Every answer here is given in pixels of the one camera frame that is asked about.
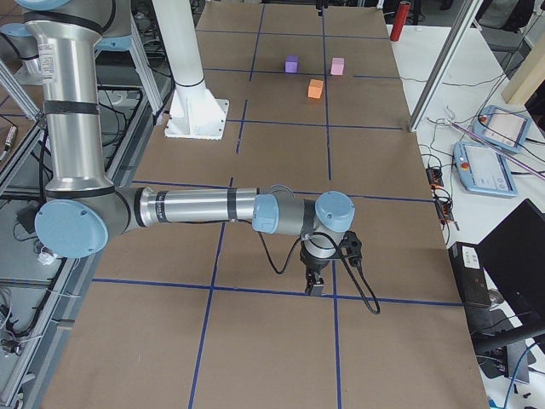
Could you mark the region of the far blue teach pendant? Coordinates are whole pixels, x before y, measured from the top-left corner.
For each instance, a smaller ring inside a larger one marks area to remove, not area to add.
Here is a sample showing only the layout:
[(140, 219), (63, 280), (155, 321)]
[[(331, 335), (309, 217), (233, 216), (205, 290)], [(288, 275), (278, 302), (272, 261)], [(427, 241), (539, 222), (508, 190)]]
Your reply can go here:
[(473, 132), (510, 153), (519, 153), (531, 127), (531, 119), (496, 105), (485, 107), (473, 123)]

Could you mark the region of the blue teach pendant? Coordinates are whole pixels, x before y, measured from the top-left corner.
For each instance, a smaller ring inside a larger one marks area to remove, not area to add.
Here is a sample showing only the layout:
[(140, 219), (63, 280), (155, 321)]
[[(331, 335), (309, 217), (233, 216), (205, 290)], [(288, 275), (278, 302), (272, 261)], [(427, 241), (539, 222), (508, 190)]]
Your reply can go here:
[(510, 153), (519, 153), (531, 127), (531, 119), (496, 105), (485, 107), (473, 123), (473, 132)]
[(468, 192), (500, 198), (518, 196), (506, 159), (491, 148), (458, 142), (453, 157), (459, 179)]

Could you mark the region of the aluminium side frame rail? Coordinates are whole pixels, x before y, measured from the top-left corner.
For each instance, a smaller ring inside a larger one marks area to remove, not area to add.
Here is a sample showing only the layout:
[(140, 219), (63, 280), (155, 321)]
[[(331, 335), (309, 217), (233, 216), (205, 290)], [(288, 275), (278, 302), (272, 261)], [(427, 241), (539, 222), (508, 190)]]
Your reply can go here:
[[(153, 115), (168, 82), (155, 77), (135, 26), (129, 48), (134, 71), (102, 66), (99, 97), (104, 163), (115, 184), (135, 173), (152, 132)], [(35, 408), (65, 347), (99, 257), (57, 259), (42, 265), (41, 246), (17, 219), (36, 206), (39, 185), (49, 179), (50, 158), (36, 122), (16, 120), (19, 130), (1, 163), (1, 406)]]

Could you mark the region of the white pedestal column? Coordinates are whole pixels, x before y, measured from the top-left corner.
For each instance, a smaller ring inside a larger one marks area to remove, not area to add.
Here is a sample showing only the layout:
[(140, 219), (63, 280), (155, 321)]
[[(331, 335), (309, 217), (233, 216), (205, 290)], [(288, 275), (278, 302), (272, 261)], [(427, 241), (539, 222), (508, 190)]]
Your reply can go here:
[(218, 141), (229, 101), (216, 99), (205, 83), (190, 3), (156, 0), (152, 4), (175, 83), (165, 135)]

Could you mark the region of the black computer box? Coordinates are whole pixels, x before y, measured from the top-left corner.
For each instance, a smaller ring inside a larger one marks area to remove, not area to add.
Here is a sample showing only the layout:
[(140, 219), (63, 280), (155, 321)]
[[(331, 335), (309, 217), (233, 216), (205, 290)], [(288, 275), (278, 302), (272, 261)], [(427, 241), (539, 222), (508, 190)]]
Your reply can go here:
[(491, 300), (485, 271), (479, 261), (476, 246), (455, 242), (449, 248), (449, 257), (462, 303), (474, 308), (489, 308)]

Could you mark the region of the orange foam block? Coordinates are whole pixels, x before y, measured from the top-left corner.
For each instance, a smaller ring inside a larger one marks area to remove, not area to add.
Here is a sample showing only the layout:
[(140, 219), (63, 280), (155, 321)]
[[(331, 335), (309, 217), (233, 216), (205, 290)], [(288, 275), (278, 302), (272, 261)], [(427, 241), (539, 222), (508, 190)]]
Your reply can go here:
[(324, 81), (312, 78), (307, 87), (307, 97), (319, 100), (324, 91)]

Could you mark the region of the aluminium frame post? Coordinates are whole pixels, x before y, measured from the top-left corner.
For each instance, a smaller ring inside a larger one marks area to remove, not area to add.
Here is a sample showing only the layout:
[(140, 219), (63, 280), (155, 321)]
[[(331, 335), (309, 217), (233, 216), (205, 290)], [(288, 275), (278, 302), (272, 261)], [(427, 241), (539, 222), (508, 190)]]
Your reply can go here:
[(483, 0), (466, 0), (458, 13), (450, 32), (445, 39), (444, 45), (439, 52), (433, 69), (427, 79), (426, 85), (416, 103), (415, 109), (410, 116), (408, 131), (416, 132), (424, 114), (426, 113), (433, 96), (440, 86), (444, 75), (452, 62), (462, 39), (472, 25), (476, 14), (481, 7)]

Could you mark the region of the pink foam block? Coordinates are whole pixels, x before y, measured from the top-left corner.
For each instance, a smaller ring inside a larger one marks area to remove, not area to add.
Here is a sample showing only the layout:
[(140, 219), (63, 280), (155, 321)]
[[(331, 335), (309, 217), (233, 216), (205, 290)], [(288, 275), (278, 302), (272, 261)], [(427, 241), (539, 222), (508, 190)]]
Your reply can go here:
[(332, 76), (342, 76), (344, 73), (345, 60), (341, 57), (331, 59), (330, 74)]

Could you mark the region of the red cylinder bottle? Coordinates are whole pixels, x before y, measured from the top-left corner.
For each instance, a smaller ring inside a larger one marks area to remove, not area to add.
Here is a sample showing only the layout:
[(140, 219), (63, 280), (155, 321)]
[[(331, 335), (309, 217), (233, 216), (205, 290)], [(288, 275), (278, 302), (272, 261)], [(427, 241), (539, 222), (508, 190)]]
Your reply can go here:
[(410, 1), (400, 1), (398, 8), (395, 13), (395, 19), (393, 23), (392, 30), (390, 32), (390, 40), (392, 42), (398, 42), (401, 33), (404, 29), (405, 22), (407, 20), (408, 14), (410, 12), (411, 2)]

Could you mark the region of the near blue teach pendant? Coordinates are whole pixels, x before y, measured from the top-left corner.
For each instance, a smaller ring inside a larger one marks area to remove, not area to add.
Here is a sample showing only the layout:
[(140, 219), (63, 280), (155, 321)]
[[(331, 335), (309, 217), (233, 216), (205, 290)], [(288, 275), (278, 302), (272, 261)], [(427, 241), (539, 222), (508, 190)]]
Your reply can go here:
[(491, 148), (458, 142), (453, 157), (459, 179), (468, 192), (500, 198), (518, 196), (506, 159)]

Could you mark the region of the purple foam block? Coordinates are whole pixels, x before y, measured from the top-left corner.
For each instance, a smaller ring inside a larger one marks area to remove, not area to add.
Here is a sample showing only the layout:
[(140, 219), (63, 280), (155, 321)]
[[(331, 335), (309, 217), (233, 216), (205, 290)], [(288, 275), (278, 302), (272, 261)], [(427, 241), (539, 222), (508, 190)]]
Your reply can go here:
[(299, 59), (297, 55), (288, 55), (284, 62), (286, 73), (298, 73)]

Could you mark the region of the black monitor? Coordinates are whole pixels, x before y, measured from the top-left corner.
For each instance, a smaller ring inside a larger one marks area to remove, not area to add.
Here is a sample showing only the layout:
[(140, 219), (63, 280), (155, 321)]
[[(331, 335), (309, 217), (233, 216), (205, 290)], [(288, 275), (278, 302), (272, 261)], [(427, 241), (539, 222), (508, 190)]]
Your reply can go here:
[(476, 353), (544, 334), (544, 213), (523, 200), (477, 245), (481, 265), (522, 325), (473, 339)]

